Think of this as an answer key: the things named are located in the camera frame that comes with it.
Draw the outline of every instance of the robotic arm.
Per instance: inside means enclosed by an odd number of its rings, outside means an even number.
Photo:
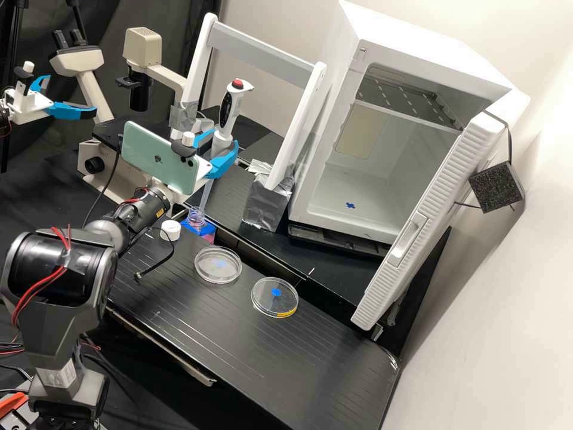
[[[101,321],[118,259],[170,207],[158,188],[141,188],[114,212],[84,229],[72,229],[70,237],[41,229],[22,233],[12,243],[0,293],[8,310],[16,311],[26,354],[36,369],[29,389],[30,409],[39,413],[35,428],[68,428],[71,421],[92,428],[101,414],[109,382],[84,367],[78,337]],[[30,290],[60,268],[65,268],[62,276]],[[35,298],[19,307],[31,294]],[[61,427],[54,427],[54,420]]]

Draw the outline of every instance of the green smartphone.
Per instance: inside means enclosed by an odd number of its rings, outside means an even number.
[[[168,140],[135,122],[125,123],[121,156],[183,194],[194,191],[200,160],[193,156],[181,161]]]

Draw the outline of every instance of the duct tape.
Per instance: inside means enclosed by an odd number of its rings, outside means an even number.
[[[169,126],[179,131],[191,130],[195,124],[199,102],[175,102],[169,111]]]

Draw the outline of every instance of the open incubator door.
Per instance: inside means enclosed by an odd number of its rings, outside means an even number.
[[[517,89],[509,91],[487,111],[515,125],[529,103]],[[352,322],[369,330],[407,289],[436,241],[468,193],[467,179],[504,134],[505,126],[486,113],[473,117],[458,136],[432,181],[402,227],[390,251],[370,281]]]

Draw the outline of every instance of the microscope focus knob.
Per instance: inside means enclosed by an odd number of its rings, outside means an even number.
[[[195,140],[195,133],[192,131],[186,131],[183,133],[183,138],[181,143],[183,146],[187,146],[187,148],[191,148],[193,146],[193,141]]]
[[[101,159],[101,157],[95,156],[92,158],[88,158],[84,162],[84,167],[90,174],[95,174],[103,171],[106,168],[106,164]]]

